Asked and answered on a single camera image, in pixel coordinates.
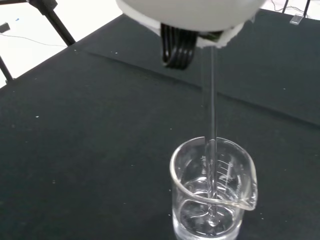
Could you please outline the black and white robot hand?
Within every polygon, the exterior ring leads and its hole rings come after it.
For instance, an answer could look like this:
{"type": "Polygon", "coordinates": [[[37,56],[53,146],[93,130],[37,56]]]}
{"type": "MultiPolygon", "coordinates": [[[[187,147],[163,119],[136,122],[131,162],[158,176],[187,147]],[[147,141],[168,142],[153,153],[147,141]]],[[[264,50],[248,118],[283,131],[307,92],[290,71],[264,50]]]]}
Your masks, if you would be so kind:
{"type": "Polygon", "coordinates": [[[195,49],[224,48],[245,23],[253,20],[263,0],[118,0],[123,14],[161,38],[163,65],[186,69],[195,49]]]}

